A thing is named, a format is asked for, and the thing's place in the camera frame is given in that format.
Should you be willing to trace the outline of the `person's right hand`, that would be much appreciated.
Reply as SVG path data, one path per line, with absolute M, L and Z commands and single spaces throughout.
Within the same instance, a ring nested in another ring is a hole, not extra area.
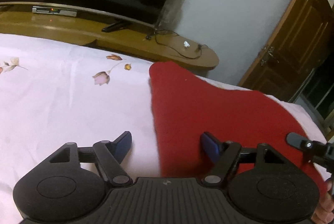
M 318 205 L 311 217 L 313 223 L 327 224 L 333 221 L 333 197 L 326 192 L 318 202 Z

